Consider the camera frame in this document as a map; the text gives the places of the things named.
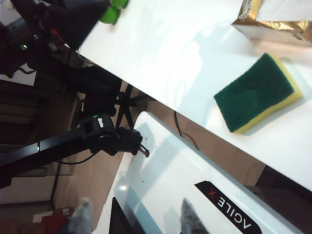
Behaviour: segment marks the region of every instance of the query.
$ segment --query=black cable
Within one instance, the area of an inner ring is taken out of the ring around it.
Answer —
[[[63,162],[63,161],[56,161],[56,162],[61,163],[61,164],[65,164],[65,165],[77,165],[77,164],[82,164],[82,163],[88,161],[89,159],[93,158],[93,156],[96,155],[96,154],[97,154],[97,152],[94,153],[94,154],[91,154],[91,155],[90,155],[89,157],[87,157],[85,160],[80,161],[80,162]]]
[[[146,157],[150,155],[150,151],[146,149],[142,144],[140,144],[140,147],[138,149],[142,154],[144,154]]]
[[[180,136],[183,137],[182,134],[188,136],[188,137],[192,140],[192,142],[194,143],[195,147],[199,150],[199,148],[198,148],[198,146],[197,146],[195,140],[194,140],[190,135],[188,135],[187,133],[185,133],[184,131],[182,131],[182,130],[180,129],[179,123],[178,123],[178,121],[177,121],[176,111],[174,111],[174,116],[175,116],[175,126],[176,126],[176,128],[177,128],[177,130],[178,130]]]

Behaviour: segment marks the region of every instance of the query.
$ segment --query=black label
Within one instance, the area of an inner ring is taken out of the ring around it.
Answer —
[[[260,227],[209,181],[195,185],[243,234],[262,234]]]

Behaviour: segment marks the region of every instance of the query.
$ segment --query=yellow sponge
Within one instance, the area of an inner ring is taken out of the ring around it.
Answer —
[[[269,54],[214,96],[230,132],[239,134],[301,97],[290,73]]]

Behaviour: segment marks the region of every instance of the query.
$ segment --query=gold foil package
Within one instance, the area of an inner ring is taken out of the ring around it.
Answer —
[[[257,21],[262,0],[244,0],[237,19],[232,25],[250,39],[312,45],[312,22]]]

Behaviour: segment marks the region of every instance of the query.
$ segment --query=green object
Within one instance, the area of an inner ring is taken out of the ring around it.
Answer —
[[[277,60],[264,54],[247,72],[214,96],[230,132],[243,128],[260,114],[267,116],[270,112],[267,110],[296,94],[285,75],[288,72],[282,71],[285,67]]]
[[[106,12],[102,15],[102,17],[99,19],[102,23],[108,23],[108,24],[116,24],[118,18],[120,15],[120,9],[114,6],[110,6]]]
[[[114,7],[125,7],[129,0],[111,0],[112,6]]]

